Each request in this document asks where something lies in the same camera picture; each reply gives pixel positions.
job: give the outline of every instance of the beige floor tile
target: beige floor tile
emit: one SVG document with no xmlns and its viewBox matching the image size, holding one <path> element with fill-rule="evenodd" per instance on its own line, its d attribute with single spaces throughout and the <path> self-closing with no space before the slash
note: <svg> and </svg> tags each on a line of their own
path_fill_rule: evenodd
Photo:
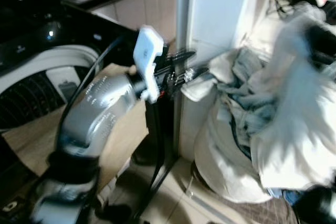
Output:
<svg viewBox="0 0 336 224">
<path fill-rule="evenodd" d="M 147 177 L 153 177 L 154 172 L 155 172 L 155 165 L 137 165 L 137 164 L 132 164 L 131 165 L 133 168 L 136 168 L 136 171 L 138 173 L 143 173 Z M 162 175 L 163 169 L 161 168 L 159 170 L 159 175 Z"/>
<path fill-rule="evenodd" d="M 162 185 L 172 190 L 177 195 L 182 195 L 188 185 L 190 179 L 190 166 L 191 163 L 180 158 L 168 173 Z"/>
<path fill-rule="evenodd" d="M 126 204 L 132 210 L 137 209 L 143 196 L 148 191 L 152 178 L 146 174 L 139 173 L 139 170 L 137 170 L 129 174 L 125 172 L 119 179 L 119 185 L 117 185 L 116 190 L 122 189 L 122 193 L 113 204 Z"/>
<path fill-rule="evenodd" d="M 109 205 L 113 205 L 116 200 L 120 198 L 124 191 L 122 187 L 115 187 L 114 190 L 111 192 L 110 196 L 108 197 Z"/>
<path fill-rule="evenodd" d="M 179 203 L 180 198 L 181 195 L 177 195 L 167 187 L 161 185 L 142 214 L 141 219 L 152 224 L 166 223 Z"/>
<path fill-rule="evenodd" d="M 166 224 L 207 224 L 210 219 L 185 200 L 180 200 Z"/>
<path fill-rule="evenodd" d="M 211 221 L 215 223 L 237 223 L 237 224 L 251 224 L 256 223 L 250 220 L 244 219 L 241 214 L 233 210 L 231 207 L 222 203 L 218 196 L 214 196 L 207 192 L 197 181 L 194 180 L 191 186 L 193 194 L 199 198 L 203 203 L 209 206 L 210 211 L 206 210 L 204 206 L 200 205 L 197 201 L 190 199 L 185 190 L 190 181 L 191 163 L 180 158 L 174 165 L 171 172 L 167 175 L 165 181 L 162 183 L 176 194 L 182 194 L 182 199 L 198 209 L 202 214 L 209 217 Z"/>
<path fill-rule="evenodd" d="M 95 224 L 98 221 L 98 218 L 96 217 L 94 210 L 91 210 L 89 215 L 89 224 Z"/>
</svg>

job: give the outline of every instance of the brown cardboard box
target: brown cardboard box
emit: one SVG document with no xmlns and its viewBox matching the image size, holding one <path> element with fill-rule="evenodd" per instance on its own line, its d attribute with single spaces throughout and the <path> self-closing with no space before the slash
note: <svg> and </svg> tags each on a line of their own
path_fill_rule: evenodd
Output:
<svg viewBox="0 0 336 224">
<path fill-rule="evenodd" d="M 111 64 L 95 79 L 128 71 L 134 69 Z M 56 131 L 63 109 L 64 107 L 3 134 L 19 159 L 37 175 L 43 174 L 48 167 L 46 160 L 54 150 Z M 109 136 L 100 156 L 101 178 L 98 190 L 117 174 L 147 134 L 145 104 L 138 102 L 129 113 L 117 121 Z"/>
</svg>

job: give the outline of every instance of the clothing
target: clothing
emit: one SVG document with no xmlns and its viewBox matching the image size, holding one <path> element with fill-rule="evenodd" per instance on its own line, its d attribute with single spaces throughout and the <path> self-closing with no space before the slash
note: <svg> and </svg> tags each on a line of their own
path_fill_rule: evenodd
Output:
<svg viewBox="0 0 336 224">
<path fill-rule="evenodd" d="M 223 69 L 231 67 L 225 73 L 230 78 L 207 76 L 218 95 L 196 139 L 195 163 L 210 188 L 223 198 L 263 202 L 271 198 L 267 188 L 306 190 L 332 183 L 336 85 L 330 77 L 335 71 L 332 66 L 322 72 L 313 68 L 303 33 L 322 18 L 321 10 L 314 8 L 294 17 L 281 31 L 266 66 L 257 53 L 242 48 L 230 60 L 230 53 L 220 56 L 227 64 Z M 195 94 L 197 85 L 182 89 L 188 96 L 184 90 Z"/>
</svg>

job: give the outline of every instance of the washing machine drum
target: washing machine drum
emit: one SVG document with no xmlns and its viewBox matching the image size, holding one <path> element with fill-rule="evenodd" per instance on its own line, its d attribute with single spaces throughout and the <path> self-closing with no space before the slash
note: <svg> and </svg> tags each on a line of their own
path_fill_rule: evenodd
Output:
<svg viewBox="0 0 336 224">
<path fill-rule="evenodd" d="M 60 46 L 1 76 L 0 131 L 23 125 L 65 104 L 97 57 L 97 52 L 86 46 Z"/>
</svg>

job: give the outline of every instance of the washing machine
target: washing machine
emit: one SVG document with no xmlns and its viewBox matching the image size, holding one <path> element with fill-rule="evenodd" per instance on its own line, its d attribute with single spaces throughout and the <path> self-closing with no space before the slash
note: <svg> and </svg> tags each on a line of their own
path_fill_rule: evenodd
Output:
<svg viewBox="0 0 336 224">
<path fill-rule="evenodd" d="M 96 72 L 132 65 L 137 32 L 61 0 L 0 0 L 0 133 L 64 105 L 119 36 Z M 15 223 L 36 178 L 0 135 L 0 222 Z"/>
</svg>

